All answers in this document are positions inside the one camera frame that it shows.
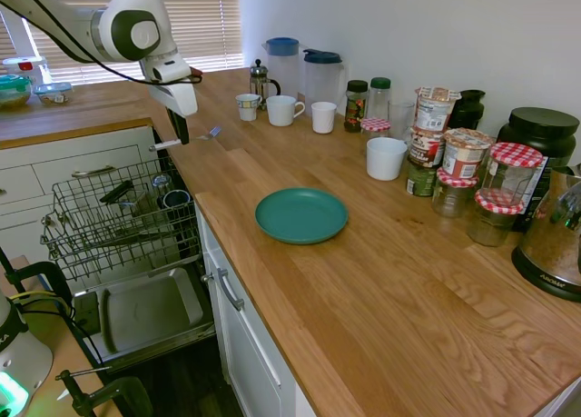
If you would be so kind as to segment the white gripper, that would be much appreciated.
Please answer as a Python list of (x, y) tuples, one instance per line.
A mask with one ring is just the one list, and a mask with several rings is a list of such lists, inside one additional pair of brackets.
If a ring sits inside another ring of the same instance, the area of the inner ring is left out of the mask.
[(152, 98), (167, 109), (173, 131), (182, 144), (190, 142), (187, 120), (184, 117), (195, 114), (198, 104), (194, 85), (191, 81), (179, 82), (170, 85), (148, 85), (148, 91)]

